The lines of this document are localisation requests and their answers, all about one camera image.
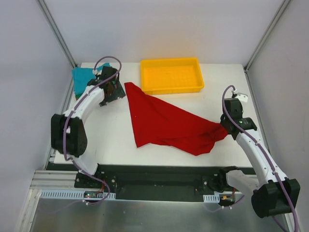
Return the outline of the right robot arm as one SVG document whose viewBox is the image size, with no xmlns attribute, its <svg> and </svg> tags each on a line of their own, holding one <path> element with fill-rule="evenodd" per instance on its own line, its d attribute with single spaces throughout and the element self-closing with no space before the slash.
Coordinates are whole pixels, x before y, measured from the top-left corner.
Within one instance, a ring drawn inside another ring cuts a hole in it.
<svg viewBox="0 0 309 232">
<path fill-rule="evenodd" d="M 296 179 L 289 179 L 275 163 L 253 120 L 243 117 L 239 99 L 223 99 L 220 124 L 245 152 L 257 180 L 245 175 L 240 168 L 229 166 L 219 170 L 209 181 L 209 188 L 220 193 L 230 188 L 239 190 L 251 199 L 253 210 L 260 218 L 295 212 L 300 184 Z"/>
</svg>

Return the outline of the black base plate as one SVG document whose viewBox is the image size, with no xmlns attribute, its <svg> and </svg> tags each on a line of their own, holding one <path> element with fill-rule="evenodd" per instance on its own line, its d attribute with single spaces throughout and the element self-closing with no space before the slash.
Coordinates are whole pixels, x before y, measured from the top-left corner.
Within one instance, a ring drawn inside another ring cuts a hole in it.
<svg viewBox="0 0 309 232">
<path fill-rule="evenodd" d="M 75 175 L 76 189 L 114 193 L 118 200 L 202 202 L 220 167 L 99 165 L 96 179 Z"/>
</svg>

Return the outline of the red t shirt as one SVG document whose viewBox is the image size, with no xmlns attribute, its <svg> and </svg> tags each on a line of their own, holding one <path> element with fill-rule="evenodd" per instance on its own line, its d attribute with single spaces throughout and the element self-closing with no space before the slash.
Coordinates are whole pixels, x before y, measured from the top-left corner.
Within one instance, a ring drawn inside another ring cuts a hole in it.
<svg viewBox="0 0 309 232">
<path fill-rule="evenodd" d="M 132 82 L 125 89 L 137 147 L 167 145 L 198 156 L 227 136 L 221 124 L 147 95 Z"/>
</svg>

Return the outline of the folded teal t shirt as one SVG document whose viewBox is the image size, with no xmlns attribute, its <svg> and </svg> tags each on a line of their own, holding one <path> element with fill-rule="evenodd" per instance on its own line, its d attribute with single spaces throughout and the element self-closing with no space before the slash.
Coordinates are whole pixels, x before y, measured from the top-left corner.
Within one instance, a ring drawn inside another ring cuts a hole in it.
<svg viewBox="0 0 309 232">
<path fill-rule="evenodd" d="M 95 79 L 95 75 L 93 74 L 93 68 L 76 67 L 71 72 L 74 81 L 74 94 L 80 96 L 85 91 L 87 83 L 91 79 Z"/>
</svg>

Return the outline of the yellow plastic bin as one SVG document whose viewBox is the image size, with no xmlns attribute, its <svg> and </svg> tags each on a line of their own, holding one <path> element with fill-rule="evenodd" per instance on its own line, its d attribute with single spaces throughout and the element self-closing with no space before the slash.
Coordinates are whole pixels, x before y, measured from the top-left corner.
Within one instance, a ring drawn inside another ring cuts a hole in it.
<svg viewBox="0 0 309 232">
<path fill-rule="evenodd" d="M 205 86 L 197 58 L 142 60 L 140 74 L 148 95 L 195 93 Z"/>
</svg>

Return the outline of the right aluminium frame post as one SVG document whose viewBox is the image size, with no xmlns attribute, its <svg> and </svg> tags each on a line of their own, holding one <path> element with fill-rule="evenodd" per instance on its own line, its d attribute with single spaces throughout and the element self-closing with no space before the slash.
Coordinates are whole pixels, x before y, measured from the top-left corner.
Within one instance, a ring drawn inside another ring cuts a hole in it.
<svg viewBox="0 0 309 232">
<path fill-rule="evenodd" d="M 289 5 L 292 3 L 292 0 L 283 0 L 277 9 L 276 13 L 274 14 L 271 22 L 269 23 L 268 27 L 266 28 L 264 34 L 262 35 L 261 39 L 259 40 L 256 48 L 254 49 L 252 55 L 250 56 L 248 62 L 246 65 L 244 65 L 244 72 L 247 73 L 251 66 L 253 65 L 253 62 L 257 58 L 258 54 L 260 53 L 260 50 L 263 48 L 264 44 L 266 43 L 267 39 L 273 32 L 274 28 L 282 18 L 283 14 L 286 12 Z"/>
</svg>

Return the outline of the aluminium frame post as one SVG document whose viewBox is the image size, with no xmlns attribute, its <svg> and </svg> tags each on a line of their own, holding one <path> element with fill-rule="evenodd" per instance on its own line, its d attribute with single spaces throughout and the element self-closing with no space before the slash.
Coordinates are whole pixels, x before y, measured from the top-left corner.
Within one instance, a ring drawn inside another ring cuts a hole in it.
<svg viewBox="0 0 309 232">
<path fill-rule="evenodd" d="M 54 17 L 51 14 L 51 11 L 47 5 L 47 3 L 44 0 L 37 0 L 36 1 L 39 8 L 41 9 L 48 25 L 50 26 L 58 44 L 60 45 L 65 57 L 67 58 L 68 62 L 70 63 L 70 65 L 72 66 L 72 68 L 77 67 L 77 63 L 75 62 L 68 46 L 67 43 L 65 42 L 57 24 L 56 21 L 54 20 Z"/>
<path fill-rule="evenodd" d="M 246 65 L 244 65 L 244 72 L 247 73 L 251 66 L 253 65 L 253 62 L 257 58 L 258 54 L 260 53 L 260 50 L 263 48 L 264 44 L 266 43 L 267 39 L 273 32 L 274 28 L 282 18 L 283 14 L 286 12 L 289 5 L 292 3 L 292 0 L 283 0 L 277 9 L 276 13 L 274 14 L 271 22 L 269 23 L 268 27 L 266 28 L 264 34 L 262 35 L 261 39 L 259 40 L 256 48 L 254 49 L 252 55 L 250 56 L 248 62 Z"/>
</svg>

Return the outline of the left aluminium frame post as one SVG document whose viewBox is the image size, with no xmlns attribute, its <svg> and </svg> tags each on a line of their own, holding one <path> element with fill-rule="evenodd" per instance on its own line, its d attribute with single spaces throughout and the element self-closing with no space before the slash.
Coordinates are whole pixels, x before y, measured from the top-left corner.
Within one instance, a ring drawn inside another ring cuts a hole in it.
<svg viewBox="0 0 309 232">
<path fill-rule="evenodd" d="M 36 1 L 39 8 L 41 9 L 48 25 L 50 26 L 58 44 L 60 45 L 65 57 L 67 58 L 68 62 L 70 63 L 70 65 L 72 66 L 72 68 L 77 67 L 77 63 L 75 62 L 68 46 L 67 43 L 65 42 L 57 24 L 56 21 L 54 20 L 54 17 L 51 14 L 51 11 L 47 5 L 47 3 L 44 0 L 37 0 Z"/>
</svg>

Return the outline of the aluminium front rail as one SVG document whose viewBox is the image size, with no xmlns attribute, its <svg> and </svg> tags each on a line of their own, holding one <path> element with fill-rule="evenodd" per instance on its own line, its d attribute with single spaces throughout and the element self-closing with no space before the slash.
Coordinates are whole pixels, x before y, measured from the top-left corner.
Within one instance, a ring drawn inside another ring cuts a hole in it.
<svg viewBox="0 0 309 232">
<path fill-rule="evenodd" d="M 257 180 L 257 176 L 253 168 L 240 168 L 240 170 L 248 177 L 253 177 L 254 181 Z M 68 188 L 74 187 L 75 175 L 81 173 L 78 170 L 67 171 L 63 169 L 63 166 L 58 166 L 56 170 L 43 170 L 36 171 L 31 183 L 32 187 L 37 188 Z"/>
</svg>

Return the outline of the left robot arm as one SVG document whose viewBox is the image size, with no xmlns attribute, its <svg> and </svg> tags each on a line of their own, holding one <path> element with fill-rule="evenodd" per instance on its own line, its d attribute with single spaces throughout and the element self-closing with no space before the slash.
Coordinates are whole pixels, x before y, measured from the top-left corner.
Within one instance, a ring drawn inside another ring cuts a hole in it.
<svg viewBox="0 0 309 232">
<path fill-rule="evenodd" d="M 75 104 L 64 113 L 51 117 L 51 147 L 66 161 L 71 161 L 79 172 L 86 174 L 85 182 L 91 188 L 101 185 L 102 176 L 96 172 L 98 163 L 87 149 L 84 125 L 98 106 L 126 95 L 119 81 L 118 69 L 103 66 L 101 71 L 94 70 L 94 74 Z"/>
</svg>

